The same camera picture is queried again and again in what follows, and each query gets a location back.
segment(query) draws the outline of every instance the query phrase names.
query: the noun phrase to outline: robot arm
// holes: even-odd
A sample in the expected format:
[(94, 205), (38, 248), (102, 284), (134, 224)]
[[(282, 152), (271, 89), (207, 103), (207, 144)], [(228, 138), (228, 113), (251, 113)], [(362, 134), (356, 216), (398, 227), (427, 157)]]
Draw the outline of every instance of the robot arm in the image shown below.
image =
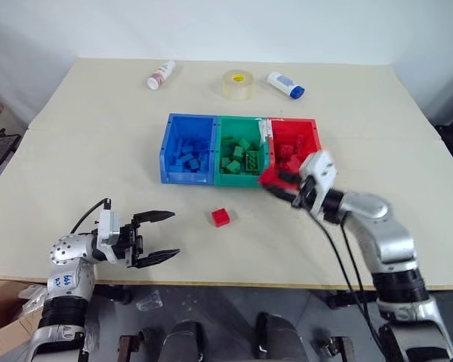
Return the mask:
[(72, 233), (52, 245), (49, 253), (52, 270), (47, 280), (42, 319), (29, 344), (25, 361), (66, 360), (86, 362), (82, 350), (85, 340), (85, 313), (94, 291), (94, 264), (125, 260), (126, 267), (144, 268), (159, 264), (180, 251), (163, 250), (141, 257), (143, 238), (137, 234), (142, 222), (157, 222), (174, 215), (169, 211), (148, 211), (133, 215), (131, 223), (119, 226), (117, 213), (110, 210), (111, 201), (104, 199), (97, 230), (87, 234)]
[[(320, 151), (307, 158), (299, 176), (269, 169), (260, 182), (292, 206), (306, 208), (314, 216), (323, 213), (332, 223), (343, 222), (354, 234), (374, 281), (379, 311), (388, 321), (380, 328), (388, 360), (449, 360), (453, 345), (436, 300), (424, 286), (412, 236), (384, 199), (334, 190), (336, 173), (330, 155)], [(285, 189), (299, 192), (294, 195)]]

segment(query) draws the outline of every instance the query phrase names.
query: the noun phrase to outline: clear tape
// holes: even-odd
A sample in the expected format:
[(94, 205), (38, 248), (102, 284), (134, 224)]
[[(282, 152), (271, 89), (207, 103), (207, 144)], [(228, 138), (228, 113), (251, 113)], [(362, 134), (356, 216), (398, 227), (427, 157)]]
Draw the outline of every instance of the clear tape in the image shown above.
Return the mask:
[(228, 100), (248, 100), (254, 87), (254, 76), (245, 70), (232, 69), (223, 74), (221, 94)]

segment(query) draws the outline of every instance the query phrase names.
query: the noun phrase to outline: white bottle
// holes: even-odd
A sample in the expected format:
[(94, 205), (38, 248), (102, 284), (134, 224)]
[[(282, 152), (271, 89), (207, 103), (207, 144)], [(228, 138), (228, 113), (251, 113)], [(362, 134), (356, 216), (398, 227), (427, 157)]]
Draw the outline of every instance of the white bottle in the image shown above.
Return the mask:
[(152, 90), (156, 90), (159, 86), (169, 77), (173, 72), (176, 63), (174, 60), (169, 60), (163, 63), (147, 80), (148, 87)]
[(281, 90), (295, 100), (302, 97), (305, 89), (299, 84), (295, 84), (294, 81), (280, 74), (279, 72), (271, 72), (267, 78), (267, 81), (275, 88)]

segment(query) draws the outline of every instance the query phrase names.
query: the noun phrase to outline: blue bin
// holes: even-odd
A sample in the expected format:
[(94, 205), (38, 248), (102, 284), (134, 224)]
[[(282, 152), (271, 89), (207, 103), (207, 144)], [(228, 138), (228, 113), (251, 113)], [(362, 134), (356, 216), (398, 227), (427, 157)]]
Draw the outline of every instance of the blue bin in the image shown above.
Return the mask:
[(159, 153), (162, 183), (214, 184), (217, 116), (171, 113)]

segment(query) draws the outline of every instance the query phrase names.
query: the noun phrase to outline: black cable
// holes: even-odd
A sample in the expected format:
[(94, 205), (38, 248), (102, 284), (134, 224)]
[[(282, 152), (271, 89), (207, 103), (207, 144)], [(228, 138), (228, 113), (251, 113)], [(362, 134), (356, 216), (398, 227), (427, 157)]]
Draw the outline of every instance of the black cable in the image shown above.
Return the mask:
[(362, 306), (364, 307), (364, 313), (366, 314), (366, 317), (369, 319), (369, 323), (371, 323), (371, 317), (369, 317), (369, 310), (368, 310), (368, 299), (366, 298), (364, 286), (362, 285), (361, 275), (357, 268), (357, 263), (354, 259), (353, 252), (350, 249), (350, 244), (349, 244), (349, 241), (347, 240), (346, 230), (344, 229), (345, 220), (346, 220), (346, 216), (344, 216), (344, 218), (341, 220), (342, 236), (344, 237), (344, 242), (346, 243), (346, 248), (347, 248), (347, 252), (349, 253), (350, 261), (352, 262), (353, 267), (354, 267), (354, 272), (356, 273), (356, 279), (357, 279), (357, 283), (359, 285), (359, 291), (360, 291), (361, 297), (362, 297)]
[(312, 215), (312, 213), (310, 212), (310, 208), (306, 204), (305, 199), (304, 198), (300, 198), (300, 202), (302, 203), (302, 207), (306, 210), (307, 214), (310, 216), (312, 221), (314, 221), (314, 223), (317, 224), (318, 227), (320, 227), (322, 232), (324, 232), (324, 235), (326, 236), (326, 238), (329, 240), (329, 243), (331, 244), (332, 249), (334, 250), (335, 256), (337, 258), (337, 262), (339, 263), (339, 266), (341, 267), (342, 275), (344, 276), (344, 279), (346, 280), (347, 286), (349, 287), (349, 291), (351, 292), (351, 295), (353, 296), (354, 301), (356, 302), (357, 308), (361, 312), (361, 315), (364, 317), (365, 322), (368, 325), (369, 331), (371, 332), (372, 338), (373, 338), (374, 342), (376, 343), (376, 345), (379, 348), (379, 351), (384, 356), (384, 350), (383, 350), (383, 346), (381, 344), (381, 341), (379, 339), (379, 335), (376, 332), (376, 330), (374, 329), (374, 327), (373, 327), (373, 325), (371, 323), (371, 320), (368, 317), (368, 315), (366, 315), (364, 313), (364, 311), (362, 310), (361, 302), (359, 301), (359, 298), (357, 297), (356, 293), (354, 292), (353, 286), (350, 283), (349, 278), (347, 277), (346, 269), (344, 268), (344, 264), (342, 263), (341, 256), (339, 255), (339, 252), (337, 251), (337, 248), (336, 248), (336, 246), (334, 244), (334, 241), (332, 240), (332, 236), (329, 234), (329, 232), (324, 227), (324, 225), (321, 224), (321, 222), (318, 221), (318, 219), (314, 215)]
[(72, 230), (70, 231), (70, 234), (74, 234), (79, 226), (82, 224), (82, 222), (85, 220), (86, 217), (91, 215), (92, 211), (96, 210), (100, 205), (104, 205), (104, 209), (106, 210), (111, 210), (111, 200), (109, 198), (103, 198), (101, 201), (99, 201), (97, 204), (95, 204), (93, 207), (91, 207), (87, 213), (85, 213), (79, 221), (74, 225)]

